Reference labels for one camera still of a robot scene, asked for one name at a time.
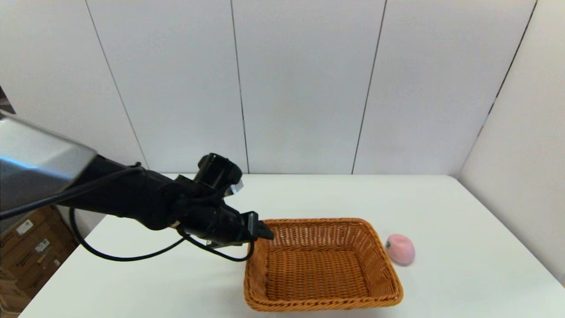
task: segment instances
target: basket rim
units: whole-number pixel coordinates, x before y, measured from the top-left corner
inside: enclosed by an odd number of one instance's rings
[[[377,244],[376,248],[379,250],[379,257],[381,257],[384,265],[384,268],[389,273],[391,280],[393,280],[393,292],[389,295],[384,296],[368,296],[368,297],[351,297],[351,298],[321,298],[321,299],[296,299],[296,300],[268,300],[264,298],[258,298],[254,293],[252,293],[250,287],[250,276],[251,273],[249,271],[249,263],[251,261],[248,260],[245,266],[245,279],[244,279],[244,295],[245,300],[247,301],[248,305],[254,308],[256,305],[259,306],[266,306],[266,307],[279,307],[279,306],[286,306],[288,309],[292,309],[293,307],[301,307],[301,306],[323,306],[323,305],[335,305],[335,304],[350,304],[350,303],[360,303],[360,304],[379,304],[381,302],[387,302],[386,306],[393,306],[400,301],[402,301],[404,296],[404,290],[398,278],[398,274],[394,270],[392,262],[388,254],[386,253],[383,243],[379,238],[378,233],[373,228],[373,226],[366,220],[362,218],[282,218],[282,219],[268,219],[264,220],[268,225],[277,225],[277,224],[323,224],[323,223],[332,223],[332,224],[361,224],[362,226],[366,227],[369,230],[369,235],[372,237],[373,240]]]

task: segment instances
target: white table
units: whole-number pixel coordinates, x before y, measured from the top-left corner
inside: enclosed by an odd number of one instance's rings
[[[446,176],[245,175],[229,205],[261,219],[359,217],[381,240],[412,239],[416,260],[395,265],[404,287],[395,307],[262,313],[243,296],[244,263],[186,242],[133,263],[78,248],[20,318],[39,317],[565,317],[565,289],[463,186]],[[178,239],[136,221],[106,217],[88,236],[95,248],[135,256]],[[246,247],[224,252],[243,256]]]

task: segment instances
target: box label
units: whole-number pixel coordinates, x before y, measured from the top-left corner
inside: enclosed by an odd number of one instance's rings
[[[25,232],[29,231],[29,229],[31,229],[32,227],[33,227],[32,221],[27,219],[20,226],[18,226],[18,228],[16,228],[16,232],[18,232],[19,236],[22,236],[25,234]]]
[[[49,240],[48,239],[42,240],[41,243],[39,243],[36,246],[36,252],[38,253],[43,252],[47,248],[47,246],[49,246]]]

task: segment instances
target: panel seam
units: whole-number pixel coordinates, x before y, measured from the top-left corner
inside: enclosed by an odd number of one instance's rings
[[[385,20],[386,3],[383,6],[383,15],[381,17],[381,26],[379,27],[379,35],[377,36],[377,45],[375,47],[375,56],[373,57],[373,67],[371,68],[371,76],[369,77],[369,86],[367,87],[367,96],[365,97],[365,106],[363,108],[363,116],[361,117],[361,126],[359,128],[359,136],[357,137],[357,146],[355,147],[355,156],[353,157],[353,167],[351,167],[351,174],[355,170],[355,162],[357,160],[357,152],[359,151],[359,142],[361,141],[361,132],[363,131],[363,122],[365,120],[365,112],[367,111],[367,102],[369,100],[369,92],[371,91],[371,82],[373,81],[373,73],[375,72],[375,63],[377,61],[377,52],[379,51],[379,44],[381,42],[381,33],[383,32],[383,22]]]
[[[90,21],[92,22],[92,26],[94,27],[94,32],[96,33],[96,38],[98,39],[98,43],[100,44],[100,48],[102,49],[102,54],[104,55],[104,60],[106,61],[106,65],[108,65],[108,70],[110,71],[110,76],[112,76],[112,81],[114,82],[114,87],[116,88],[116,91],[118,92],[118,96],[120,97],[121,105],[124,108],[125,116],[128,118],[129,125],[132,128],[133,136],[136,138],[137,146],[140,149],[141,156],[143,157],[143,160],[145,161],[145,165],[147,166],[147,169],[149,169],[149,163],[147,162],[147,158],[145,157],[145,154],[143,152],[143,148],[141,148],[141,143],[140,143],[139,138],[137,137],[136,130],[135,130],[135,128],[133,128],[132,120],[129,117],[127,108],[125,107],[124,99],[121,97],[120,89],[118,88],[118,84],[116,83],[116,78],[114,77],[114,73],[112,72],[112,68],[110,67],[110,63],[108,62],[108,57],[106,56],[106,52],[104,51],[104,46],[102,46],[102,41],[100,41],[100,36],[98,35],[98,29],[96,28],[96,24],[94,24],[94,18],[92,17],[92,13],[90,12],[90,7],[88,6],[88,1],[84,0],[84,3],[86,4],[86,8],[88,9],[88,15],[90,16]]]
[[[233,0],[229,0],[229,4],[232,9],[233,43],[236,48],[237,82],[240,86],[241,120],[244,126],[245,158],[247,159],[247,173],[251,173],[251,170],[249,169],[249,154],[247,152],[247,135],[245,134],[244,98],[241,94],[240,59],[237,55],[236,20],[233,16]]]
[[[524,28],[524,32],[522,33],[522,37],[520,38],[520,42],[518,42],[518,47],[516,48],[516,51],[514,52],[514,56],[512,57],[512,61],[510,61],[510,65],[508,66],[508,69],[506,70],[506,74],[504,75],[504,78],[502,79],[502,83],[500,84],[500,87],[498,88],[498,92],[496,93],[496,96],[494,96],[494,101],[493,101],[492,105],[490,106],[489,112],[486,114],[485,120],[483,121],[483,125],[481,126],[481,129],[479,129],[479,133],[475,137],[475,140],[473,141],[473,145],[471,146],[471,149],[469,149],[469,153],[467,154],[467,157],[465,158],[465,160],[463,161],[463,164],[459,168],[459,171],[457,172],[456,175],[454,175],[454,177],[457,180],[459,180],[459,178],[461,177],[461,171],[463,171],[463,168],[467,164],[467,161],[469,161],[469,158],[471,156],[471,152],[473,152],[473,149],[475,148],[475,146],[477,144],[479,136],[481,135],[483,128],[486,125],[486,121],[489,119],[490,112],[493,110],[494,104],[496,103],[498,95],[500,94],[500,91],[502,90],[502,87],[504,86],[504,82],[506,81],[506,78],[508,77],[508,74],[510,73],[510,69],[512,68],[512,64],[514,64],[514,59],[516,59],[516,55],[518,54],[518,51],[520,50],[520,46],[522,45],[522,41],[524,40],[524,36],[526,35],[526,31],[528,30],[529,23],[530,23],[530,21],[532,21],[532,16],[533,16],[534,11],[536,10],[536,6],[537,6],[537,0],[533,4],[532,12],[530,13],[530,16],[528,18],[528,23],[526,23],[526,27]]]

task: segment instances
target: cardboard box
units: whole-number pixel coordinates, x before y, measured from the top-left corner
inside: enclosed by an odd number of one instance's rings
[[[38,226],[48,218],[60,219],[60,214],[55,207],[48,206],[28,214],[0,237],[0,255],[5,255],[12,250],[22,239],[31,235]]]
[[[51,218],[42,224],[6,255],[2,255],[0,273],[3,279],[21,278],[25,273],[37,266],[43,255],[51,249],[67,248],[73,237],[64,223],[58,218]]]
[[[19,280],[0,280],[0,294],[33,298],[67,259],[72,250],[53,250]]]
[[[22,312],[30,301],[32,300],[28,297],[0,295],[0,304],[6,311]]]

